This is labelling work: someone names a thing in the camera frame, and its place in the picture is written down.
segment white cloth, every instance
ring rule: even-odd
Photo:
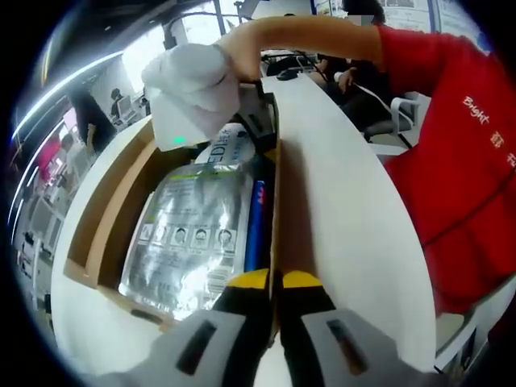
[[[334,80],[335,82],[338,82],[338,81],[339,81],[339,78],[340,78],[340,76],[341,76],[342,74],[343,74],[342,72],[338,71],[338,72],[337,72],[337,73],[335,73],[335,75],[333,76],[333,80]]]
[[[83,149],[83,145],[79,143],[74,143],[70,150],[66,153],[66,173],[73,172],[73,160],[77,156],[77,154]]]

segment person sitting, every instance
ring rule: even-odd
[[[347,0],[344,7],[349,19],[372,16],[373,25],[385,24],[385,13],[377,0]],[[360,85],[372,91],[390,106],[394,96],[387,73],[380,72],[367,60],[347,61],[325,55],[319,55],[319,59],[321,62],[318,68],[327,81],[335,82],[324,89],[359,131],[365,131],[374,123],[390,119],[390,113],[376,98],[357,87]]]
[[[367,60],[395,94],[430,96],[418,146],[385,169],[421,242],[436,311],[463,313],[516,273],[516,93],[499,56],[464,37],[327,16],[251,21],[217,45],[242,81],[259,78],[260,50],[283,47]]]

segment white desk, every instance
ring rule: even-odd
[[[431,369],[435,316],[430,280],[414,228],[385,170],[351,122],[308,78],[266,79],[264,86],[277,97],[285,140],[281,195],[289,200],[281,203],[281,244],[290,246],[283,254],[294,259],[281,264],[310,267],[303,250],[310,246],[308,239],[289,244],[289,233],[306,236],[311,216],[317,273],[335,304],[351,307],[394,337],[405,361]],[[83,371],[134,367],[160,335],[156,325],[63,275],[78,215],[107,166],[148,119],[120,133],[100,155],[77,191],[57,244],[52,273],[56,341],[64,357]],[[295,203],[295,197],[301,202]],[[273,375],[288,379],[286,363],[278,361],[281,349],[277,344],[275,349],[260,363],[256,385],[270,385]]]
[[[278,104],[279,265],[315,273],[337,307],[433,369],[435,310],[422,249],[389,175],[351,121],[307,76],[264,80]]]

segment hand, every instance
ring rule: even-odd
[[[317,67],[317,69],[321,73],[324,73],[326,71],[326,68],[328,67],[328,59],[321,60],[319,63],[315,65],[315,67]]]
[[[342,94],[345,94],[347,88],[353,83],[353,71],[356,68],[351,67],[349,70],[344,71],[339,77],[339,88],[342,90]]]
[[[94,134],[97,128],[91,123],[88,124],[88,135],[86,136],[86,149],[88,152],[94,152]]]
[[[260,44],[253,26],[242,24],[215,43],[228,55],[240,81],[260,79]]]

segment red jacket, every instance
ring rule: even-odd
[[[432,97],[419,144],[389,175],[423,246],[438,312],[464,312],[516,271],[516,93],[465,38],[380,27],[394,94]],[[467,218],[458,227],[439,233]]]

